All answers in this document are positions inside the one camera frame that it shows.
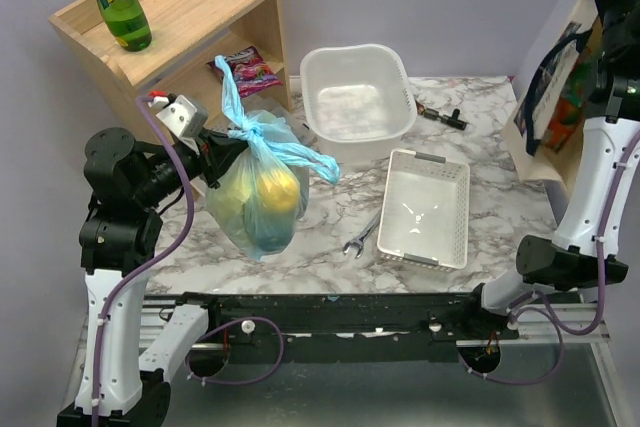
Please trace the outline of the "light blue plastic grocery bag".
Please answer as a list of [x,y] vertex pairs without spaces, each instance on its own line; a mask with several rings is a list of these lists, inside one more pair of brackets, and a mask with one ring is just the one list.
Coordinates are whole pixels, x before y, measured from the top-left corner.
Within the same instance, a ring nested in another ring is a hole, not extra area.
[[309,172],[335,185],[341,171],[336,160],[301,144],[287,121],[269,111],[244,109],[232,70],[218,55],[223,74],[222,112],[228,135],[248,144],[219,187],[206,193],[206,210],[248,257],[259,260],[282,252],[291,242],[309,200]]

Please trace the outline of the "yellow lemon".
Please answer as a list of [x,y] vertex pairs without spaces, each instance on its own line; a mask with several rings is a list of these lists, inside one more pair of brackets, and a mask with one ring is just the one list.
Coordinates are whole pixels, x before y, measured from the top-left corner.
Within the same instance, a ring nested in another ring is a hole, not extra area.
[[285,213],[298,207],[300,184],[288,168],[261,172],[255,185],[258,200],[267,212]]

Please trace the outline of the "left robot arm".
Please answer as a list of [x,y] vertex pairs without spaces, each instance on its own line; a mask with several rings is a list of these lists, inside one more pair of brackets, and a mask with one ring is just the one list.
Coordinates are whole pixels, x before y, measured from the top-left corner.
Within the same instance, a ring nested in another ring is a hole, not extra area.
[[190,181],[216,186],[247,142],[204,129],[196,146],[135,139],[109,128],[86,144],[84,176],[92,188],[79,233],[89,301],[86,359],[78,394],[57,417],[60,426],[159,426],[170,382],[199,335],[213,326],[215,307],[188,295],[159,336],[139,347],[142,307],[162,227],[159,204]]

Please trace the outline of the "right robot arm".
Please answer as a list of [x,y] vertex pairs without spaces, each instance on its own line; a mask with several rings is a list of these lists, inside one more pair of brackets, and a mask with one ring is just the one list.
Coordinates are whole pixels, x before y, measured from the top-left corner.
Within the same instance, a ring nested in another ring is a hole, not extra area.
[[623,281],[619,225],[639,165],[639,0],[578,0],[502,131],[521,180],[553,180],[568,204],[549,239],[480,290],[505,315],[546,292]]

